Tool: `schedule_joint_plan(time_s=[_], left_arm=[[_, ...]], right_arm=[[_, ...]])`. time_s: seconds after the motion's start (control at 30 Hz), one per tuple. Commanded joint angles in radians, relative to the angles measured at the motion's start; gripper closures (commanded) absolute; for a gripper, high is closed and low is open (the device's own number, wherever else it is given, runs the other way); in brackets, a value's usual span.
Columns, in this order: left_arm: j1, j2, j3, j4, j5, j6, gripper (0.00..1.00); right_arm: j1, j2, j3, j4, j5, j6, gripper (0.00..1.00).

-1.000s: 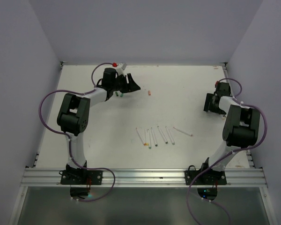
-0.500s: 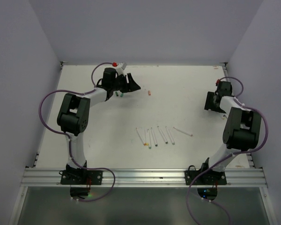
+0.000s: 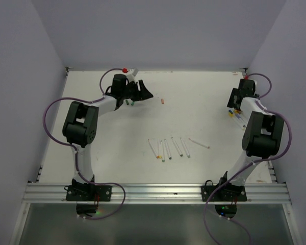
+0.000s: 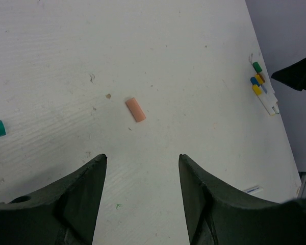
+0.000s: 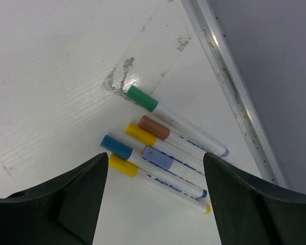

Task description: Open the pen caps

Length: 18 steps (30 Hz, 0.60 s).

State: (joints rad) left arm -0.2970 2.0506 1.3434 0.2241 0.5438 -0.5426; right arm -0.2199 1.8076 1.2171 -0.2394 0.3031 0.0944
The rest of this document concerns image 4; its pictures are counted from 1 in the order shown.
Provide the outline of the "yellow capped marker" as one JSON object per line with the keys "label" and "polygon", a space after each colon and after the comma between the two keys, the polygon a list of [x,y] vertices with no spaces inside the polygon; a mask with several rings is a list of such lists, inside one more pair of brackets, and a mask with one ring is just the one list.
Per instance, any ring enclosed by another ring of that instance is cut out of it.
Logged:
{"label": "yellow capped marker", "polygon": [[276,115],[276,112],[274,111],[273,106],[271,105],[271,103],[267,99],[267,96],[266,96],[265,92],[263,91],[263,89],[260,86],[258,86],[257,84],[253,84],[252,89],[255,92],[255,94],[257,95],[257,97],[259,98],[259,100],[261,101],[261,103],[263,104],[266,111],[269,113],[269,115],[270,116]]}

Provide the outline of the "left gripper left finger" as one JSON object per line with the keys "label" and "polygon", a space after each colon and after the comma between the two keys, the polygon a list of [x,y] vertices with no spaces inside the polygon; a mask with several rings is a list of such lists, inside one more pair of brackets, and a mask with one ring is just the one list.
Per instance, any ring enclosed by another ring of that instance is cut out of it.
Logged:
{"label": "left gripper left finger", "polygon": [[101,154],[43,188],[0,203],[0,244],[92,244],[106,171]]}

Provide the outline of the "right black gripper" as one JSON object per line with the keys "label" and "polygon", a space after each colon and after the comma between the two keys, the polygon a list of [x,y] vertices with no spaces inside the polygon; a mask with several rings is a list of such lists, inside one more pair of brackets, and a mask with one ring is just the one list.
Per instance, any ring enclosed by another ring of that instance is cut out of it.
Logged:
{"label": "right black gripper", "polygon": [[306,57],[291,66],[274,72],[271,78],[297,91],[306,91]]}

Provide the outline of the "peach pen cap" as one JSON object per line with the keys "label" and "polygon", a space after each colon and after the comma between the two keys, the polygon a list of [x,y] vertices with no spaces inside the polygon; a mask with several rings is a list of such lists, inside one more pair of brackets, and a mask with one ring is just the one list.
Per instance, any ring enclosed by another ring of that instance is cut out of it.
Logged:
{"label": "peach pen cap", "polygon": [[130,113],[132,114],[135,122],[139,123],[146,119],[143,110],[141,109],[140,105],[134,97],[126,99],[125,104],[128,107]]}

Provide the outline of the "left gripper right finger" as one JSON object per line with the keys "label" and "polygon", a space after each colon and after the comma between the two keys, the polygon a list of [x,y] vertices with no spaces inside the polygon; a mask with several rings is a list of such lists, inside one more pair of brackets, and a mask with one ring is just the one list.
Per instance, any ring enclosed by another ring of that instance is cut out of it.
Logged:
{"label": "left gripper right finger", "polygon": [[306,244],[306,199],[278,204],[242,192],[179,156],[190,244]]}

